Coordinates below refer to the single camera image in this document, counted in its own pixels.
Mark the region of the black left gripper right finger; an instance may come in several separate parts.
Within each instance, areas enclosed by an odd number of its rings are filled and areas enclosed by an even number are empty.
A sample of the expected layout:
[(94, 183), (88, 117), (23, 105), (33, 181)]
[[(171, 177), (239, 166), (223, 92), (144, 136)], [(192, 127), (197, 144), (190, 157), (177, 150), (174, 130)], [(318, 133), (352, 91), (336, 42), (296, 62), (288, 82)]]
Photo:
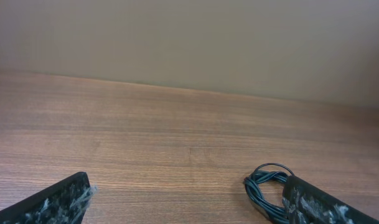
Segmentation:
[(379, 220), (291, 175), (283, 189), (290, 224), (379, 224)]

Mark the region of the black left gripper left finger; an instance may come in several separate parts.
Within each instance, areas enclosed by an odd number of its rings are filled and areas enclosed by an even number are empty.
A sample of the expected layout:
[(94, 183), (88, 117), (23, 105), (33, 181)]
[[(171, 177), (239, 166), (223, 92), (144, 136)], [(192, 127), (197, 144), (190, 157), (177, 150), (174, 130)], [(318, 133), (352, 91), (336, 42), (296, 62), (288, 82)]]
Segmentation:
[(96, 187), (77, 172), (0, 211), (0, 224), (81, 224)]

